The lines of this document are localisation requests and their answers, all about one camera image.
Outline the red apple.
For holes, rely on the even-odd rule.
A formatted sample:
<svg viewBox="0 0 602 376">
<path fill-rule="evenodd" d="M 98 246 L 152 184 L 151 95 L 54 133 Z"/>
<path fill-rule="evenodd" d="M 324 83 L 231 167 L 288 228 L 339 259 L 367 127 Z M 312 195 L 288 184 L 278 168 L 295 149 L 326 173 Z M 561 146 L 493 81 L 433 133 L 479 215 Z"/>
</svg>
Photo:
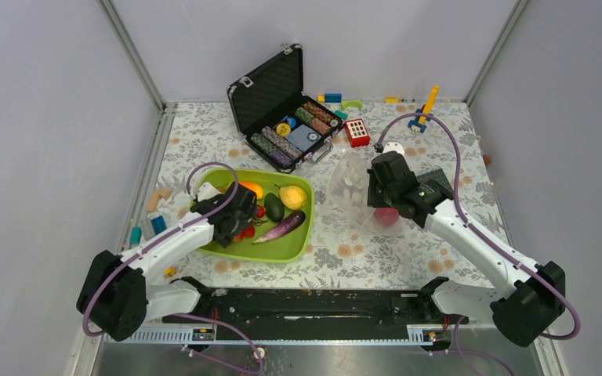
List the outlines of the red apple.
<svg viewBox="0 0 602 376">
<path fill-rule="evenodd" d="M 377 208 L 373 213 L 375 222 L 383 227 L 391 227 L 395 225 L 400 215 L 395 208 Z"/>
</svg>

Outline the clear zip top bag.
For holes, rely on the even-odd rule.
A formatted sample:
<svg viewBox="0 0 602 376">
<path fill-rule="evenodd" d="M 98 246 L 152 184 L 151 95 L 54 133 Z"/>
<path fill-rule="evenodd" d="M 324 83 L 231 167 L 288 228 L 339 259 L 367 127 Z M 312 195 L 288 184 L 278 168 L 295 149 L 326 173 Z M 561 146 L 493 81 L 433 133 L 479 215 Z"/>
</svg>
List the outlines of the clear zip top bag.
<svg viewBox="0 0 602 376">
<path fill-rule="evenodd" d="M 357 230 L 370 235 L 400 236 L 405 228 L 401 217 L 391 227 L 380 226 L 373 218 L 376 208 L 367 204 L 369 168 L 370 164 L 365 159 L 342 150 L 328 183 L 329 196 Z"/>
</svg>

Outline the green avocado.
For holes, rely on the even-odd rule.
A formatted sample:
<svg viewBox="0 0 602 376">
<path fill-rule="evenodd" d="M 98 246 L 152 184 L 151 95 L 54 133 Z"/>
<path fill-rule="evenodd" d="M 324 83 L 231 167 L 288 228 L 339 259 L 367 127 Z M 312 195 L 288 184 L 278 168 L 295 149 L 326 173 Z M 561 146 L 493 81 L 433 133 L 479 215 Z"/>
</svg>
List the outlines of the green avocado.
<svg viewBox="0 0 602 376">
<path fill-rule="evenodd" d="M 264 197 L 264 208 L 267 218 L 272 222 L 280 222 L 285 217 L 285 206 L 274 193 L 268 193 Z"/>
</svg>

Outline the purple eggplant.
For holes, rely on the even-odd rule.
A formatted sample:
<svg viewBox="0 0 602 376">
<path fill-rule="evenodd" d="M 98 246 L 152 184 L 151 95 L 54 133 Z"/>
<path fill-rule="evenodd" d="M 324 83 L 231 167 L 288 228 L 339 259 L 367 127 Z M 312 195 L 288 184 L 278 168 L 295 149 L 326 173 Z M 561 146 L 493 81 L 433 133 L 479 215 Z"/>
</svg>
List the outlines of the purple eggplant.
<svg viewBox="0 0 602 376">
<path fill-rule="evenodd" d="M 286 218 L 282 219 L 276 226 L 271 228 L 268 232 L 258 237 L 253 241 L 253 244 L 262 244 L 272 240 L 279 239 L 293 230 L 296 230 L 306 221 L 306 214 L 304 211 L 294 211 Z"/>
</svg>

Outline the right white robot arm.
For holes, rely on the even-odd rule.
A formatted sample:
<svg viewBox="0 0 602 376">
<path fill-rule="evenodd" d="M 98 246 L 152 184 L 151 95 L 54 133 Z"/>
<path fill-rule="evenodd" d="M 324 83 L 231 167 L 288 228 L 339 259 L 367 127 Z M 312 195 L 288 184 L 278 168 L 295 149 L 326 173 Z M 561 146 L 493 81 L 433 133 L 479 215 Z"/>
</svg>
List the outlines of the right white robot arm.
<svg viewBox="0 0 602 376">
<path fill-rule="evenodd" d="M 459 212 L 452 191 L 434 179 L 421 180 L 408 167 L 399 143 L 376 146 L 367 170 L 368 206 L 392 208 L 449 243 L 476 266 L 491 287 L 437 277 L 423 287 L 419 315 L 436 323 L 447 314 L 494 324 L 520 347 L 529 346 L 567 308 L 566 274 L 555 262 L 538 264 Z"/>
</svg>

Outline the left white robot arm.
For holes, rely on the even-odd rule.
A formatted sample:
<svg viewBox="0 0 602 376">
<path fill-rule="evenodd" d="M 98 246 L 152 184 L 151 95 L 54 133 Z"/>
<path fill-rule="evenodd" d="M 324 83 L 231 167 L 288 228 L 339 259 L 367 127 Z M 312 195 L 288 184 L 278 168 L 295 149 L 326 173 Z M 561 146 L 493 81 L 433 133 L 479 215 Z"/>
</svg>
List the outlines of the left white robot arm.
<svg viewBox="0 0 602 376">
<path fill-rule="evenodd" d="M 108 250 L 94 257 L 76 303 L 89 336 L 129 338 L 150 320 L 184 313 L 201 322 L 212 311 L 202 287 L 183 278 L 159 283 L 158 278 L 192 251 L 210 244 L 226 247 L 255 219 L 256 193 L 230 184 L 221 193 L 201 185 L 198 201 L 175 225 L 150 240 L 116 255 Z M 91 331 L 94 324 L 98 331 Z"/>
</svg>

